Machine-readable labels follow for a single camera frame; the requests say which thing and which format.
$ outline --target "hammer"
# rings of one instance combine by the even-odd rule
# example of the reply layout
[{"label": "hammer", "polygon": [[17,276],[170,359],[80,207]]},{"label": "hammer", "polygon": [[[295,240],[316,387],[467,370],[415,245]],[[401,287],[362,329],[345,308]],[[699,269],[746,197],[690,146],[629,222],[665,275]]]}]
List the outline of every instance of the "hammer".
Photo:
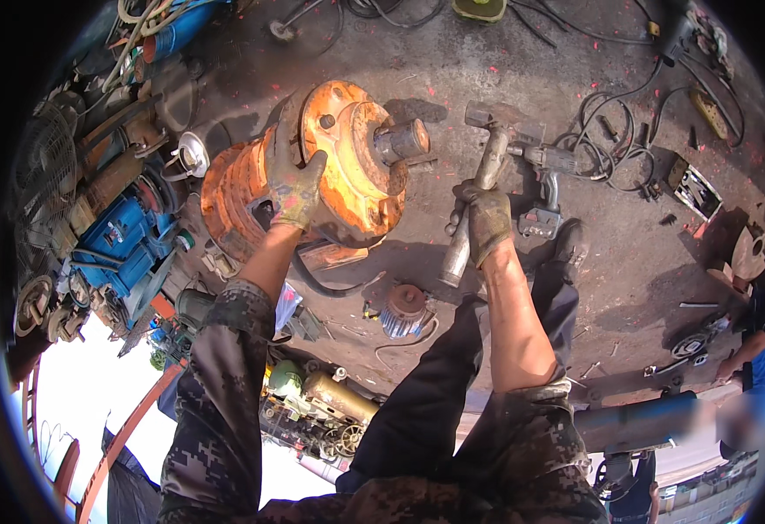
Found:
[{"label": "hammer", "polygon": [[[514,106],[502,103],[486,104],[470,100],[464,113],[464,123],[490,131],[490,138],[485,145],[482,162],[479,163],[473,182],[483,190],[492,189],[496,185],[510,143],[523,147],[539,147],[543,144],[545,135],[545,124],[533,122]],[[469,222],[469,210],[464,209],[438,277],[441,282],[453,288],[457,288],[461,282],[461,276],[470,258]]]}]

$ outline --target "concrete floor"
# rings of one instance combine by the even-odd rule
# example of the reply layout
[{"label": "concrete floor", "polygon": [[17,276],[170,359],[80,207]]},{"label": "concrete floor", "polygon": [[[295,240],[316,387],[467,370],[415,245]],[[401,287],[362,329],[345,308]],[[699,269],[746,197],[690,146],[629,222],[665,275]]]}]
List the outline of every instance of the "concrete floor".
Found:
[{"label": "concrete floor", "polygon": [[[387,276],[363,296],[326,299],[293,277],[289,279],[304,296],[304,304],[323,321],[327,334],[314,345],[292,344],[346,366],[351,377],[380,393],[389,393],[429,348],[421,344],[381,352],[387,369],[377,361],[373,348],[387,344],[379,323],[362,319],[363,300],[382,307],[392,282],[413,283],[434,296],[441,330],[450,325],[454,307],[465,293],[480,287],[476,271],[467,270],[461,288],[447,288],[436,280],[448,243],[443,233],[453,197],[451,188],[471,178],[482,156],[479,145],[486,131],[464,124],[468,100],[502,101],[519,107],[531,118],[546,123],[546,141],[577,125],[580,102],[593,90],[624,92],[641,85],[653,69],[650,46],[623,45],[563,32],[540,14],[525,15],[558,45],[547,46],[526,29],[512,12],[495,26],[483,27],[456,18],[449,7],[427,25],[416,29],[393,27],[380,19],[360,19],[345,12],[341,37],[324,55],[317,55],[337,22],[336,8],[324,3],[296,27],[300,36],[290,45],[279,45],[266,35],[269,20],[289,11],[286,2],[258,0],[240,13],[222,16],[202,31],[192,54],[206,61],[199,81],[195,124],[221,120],[232,141],[246,141],[261,131],[270,111],[296,87],[327,79],[348,79],[367,90],[392,113],[395,120],[420,117],[432,139],[432,156],[440,159],[433,173],[412,176],[408,204],[398,227],[372,250],[367,260],[318,274],[334,287],[353,285],[384,269]],[[630,0],[568,3],[552,0],[560,13],[576,24],[598,33],[626,38],[645,37],[646,18]],[[661,14],[658,2],[647,1],[652,14]],[[431,3],[405,2],[393,14],[398,19],[429,12]],[[711,310],[680,309],[681,301],[719,302],[739,309],[725,288],[703,270],[717,253],[731,250],[739,229],[725,227],[749,215],[765,230],[765,89],[746,57],[731,38],[730,57],[736,70],[734,88],[745,111],[745,139],[730,149],[717,139],[684,93],[665,109],[655,146],[678,152],[705,175],[724,198],[725,216],[693,237],[700,220],[668,193],[659,202],[647,203],[636,194],[622,194],[601,184],[561,179],[560,205],[564,216],[587,221],[594,230],[592,252],[580,274],[577,288],[580,308],[575,331],[588,331],[574,342],[569,375],[578,378],[592,362],[601,366],[589,383],[606,396],[604,404],[631,402],[658,393],[648,390],[651,379],[641,377],[646,365],[666,365],[672,359],[671,338],[699,322]],[[705,71],[699,71],[708,77]],[[723,88],[709,78],[713,89],[734,113]],[[629,99],[638,121],[650,122],[654,111],[671,89],[694,85],[688,72],[664,67],[651,87]],[[625,127],[623,112],[613,107],[607,116],[616,129]],[[689,129],[696,128],[705,149],[688,147]],[[608,147],[597,126],[592,136]],[[634,162],[620,171],[616,182],[631,187],[647,176],[647,162]],[[657,175],[664,179],[662,170]],[[517,199],[531,198],[530,168],[517,164],[508,169],[500,187]],[[679,221],[659,225],[673,213]],[[204,235],[198,198],[191,196],[185,210],[188,228]],[[175,294],[196,272],[218,291],[221,283],[198,261],[197,248],[180,258],[165,289]],[[516,235],[524,267],[533,268],[550,257],[547,242]],[[618,343],[615,355],[610,356]],[[710,362],[688,370],[686,386],[705,388],[717,362],[740,343],[724,334],[712,348]],[[482,369],[471,390],[468,411],[478,412],[490,391],[489,365]],[[584,390],[573,396],[582,401]]]}]

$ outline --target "tree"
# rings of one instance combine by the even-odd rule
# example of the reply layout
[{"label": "tree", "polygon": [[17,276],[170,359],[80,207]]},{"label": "tree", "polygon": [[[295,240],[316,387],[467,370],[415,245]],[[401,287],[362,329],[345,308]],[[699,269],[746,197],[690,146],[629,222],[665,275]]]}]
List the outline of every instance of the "tree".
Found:
[{"label": "tree", "polygon": [[164,351],[161,351],[159,348],[155,348],[153,352],[149,354],[149,363],[160,372],[165,370],[166,360],[167,356],[164,354]]}]

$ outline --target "sky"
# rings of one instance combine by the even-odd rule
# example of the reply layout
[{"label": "sky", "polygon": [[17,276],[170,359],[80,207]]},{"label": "sky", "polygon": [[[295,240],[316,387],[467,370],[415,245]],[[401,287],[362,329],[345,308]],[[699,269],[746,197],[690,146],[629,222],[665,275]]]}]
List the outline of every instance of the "sky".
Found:
[{"label": "sky", "polygon": [[[110,330],[92,315],[83,327],[86,342],[60,341],[42,354],[37,419],[41,432],[40,450],[45,473],[52,479],[68,445],[68,433],[80,441],[70,497],[79,501],[97,463],[103,456],[100,444],[103,427],[116,434],[149,388],[161,377],[149,363],[146,342],[138,344],[123,358],[117,358],[123,342],[109,342]],[[21,393],[13,395],[21,427]],[[127,447],[138,458],[147,475],[156,483],[173,441],[176,423],[155,404],[136,427]],[[53,431],[48,448],[49,433]],[[299,465],[289,448],[268,444],[263,447],[261,506],[272,498],[298,500],[335,492],[335,487]],[[97,496],[91,522],[106,519],[107,483]]]}]

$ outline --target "hand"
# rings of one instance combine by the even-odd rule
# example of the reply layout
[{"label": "hand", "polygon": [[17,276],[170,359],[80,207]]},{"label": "hand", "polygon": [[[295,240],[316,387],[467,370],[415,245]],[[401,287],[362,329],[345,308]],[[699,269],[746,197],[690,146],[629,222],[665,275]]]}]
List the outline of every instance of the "hand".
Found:
[{"label": "hand", "polygon": [[730,356],[728,359],[720,362],[720,366],[717,368],[717,375],[714,377],[714,380],[723,384],[727,383],[732,377],[732,373],[736,372],[737,369],[738,365],[732,360],[732,357]]},{"label": "hand", "polygon": [[269,169],[269,195],[274,217],[272,224],[288,224],[305,230],[319,205],[319,183],[327,164],[327,153],[316,151],[304,169],[292,162],[291,110],[281,111],[278,129],[266,151]]},{"label": "hand", "polygon": [[450,224],[444,231],[452,236],[455,227],[461,222],[464,208],[470,206],[470,257],[481,267],[493,249],[503,240],[510,238],[511,203],[507,195],[497,188],[481,190],[473,180],[465,180],[452,188],[455,194],[455,209],[450,215]]}]

